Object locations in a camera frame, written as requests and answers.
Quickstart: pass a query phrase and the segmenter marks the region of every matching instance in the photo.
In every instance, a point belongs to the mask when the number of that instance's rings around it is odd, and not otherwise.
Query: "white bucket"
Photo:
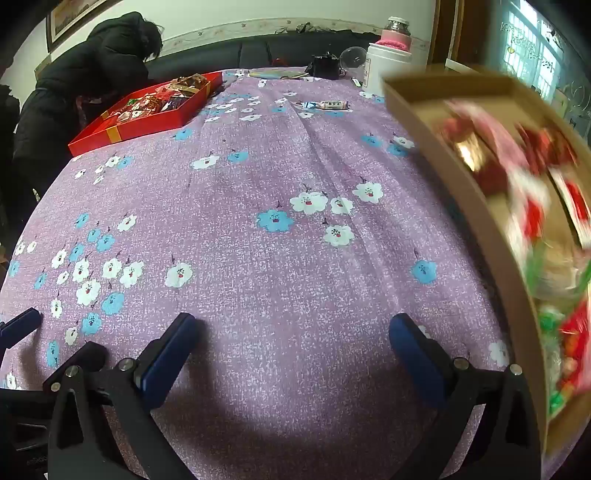
[[[408,72],[412,56],[409,51],[370,43],[363,71],[364,91],[384,96],[382,77]]]

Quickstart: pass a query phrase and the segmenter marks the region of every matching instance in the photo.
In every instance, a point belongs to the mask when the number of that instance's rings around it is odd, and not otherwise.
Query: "brown box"
[[[456,154],[433,132],[452,114],[444,104],[451,98],[469,99],[493,115],[519,138],[516,124],[535,129],[560,129],[579,158],[575,168],[584,195],[591,198],[591,152],[583,140],[550,105],[518,80],[500,74],[427,73],[385,79],[388,110],[412,136],[433,170],[457,202],[488,263],[509,325],[515,361],[530,387],[543,452],[553,453],[568,444],[591,414],[591,393],[572,398],[552,422],[548,418],[548,392],[544,354],[534,303],[528,295],[503,228],[509,209],[504,195],[485,198]],[[552,207],[544,225],[550,241],[573,244],[567,213],[548,178]]]

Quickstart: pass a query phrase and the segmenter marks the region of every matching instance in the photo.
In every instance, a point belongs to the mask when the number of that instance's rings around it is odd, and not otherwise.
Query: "blue gripper pad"
[[[0,326],[0,348],[12,348],[29,333],[41,326],[41,314],[35,309],[28,309],[14,317],[7,324]]]
[[[162,406],[184,363],[195,348],[200,332],[199,322],[193,316],[187,315],[141,378],[140,390],[147,410]]]
[[[412,376],[419,395],[431,408],[442,408],[447,401],[446,381],[425,348],[427,342],[436,342],[427,339],[406,313],[392,317],[388,337],[397,358]]]

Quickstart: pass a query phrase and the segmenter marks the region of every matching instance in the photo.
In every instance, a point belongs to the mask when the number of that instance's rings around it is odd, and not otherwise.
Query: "purple floral tablecloth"
[[[113,365],[189,312],[207,351],[154,417],[198,478],[389,478],[434,418],[389,347],[392,315],[508,365],[477,249],[383,98],[225,76],[182,130],[74,158],[52,185],[0,293],[3,320],[35,307],[43,325],[2,382],[39,388],[87,340]],[[317,100],[349,109],[296,103]]]

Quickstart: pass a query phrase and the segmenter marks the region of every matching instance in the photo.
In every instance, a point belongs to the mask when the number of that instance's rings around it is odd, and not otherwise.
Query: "jacket sleeve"
[[[114,28],[99,46],[100,67],[120,95],[148,86],[148,69],[141,52],[138,34],[128,28]]]

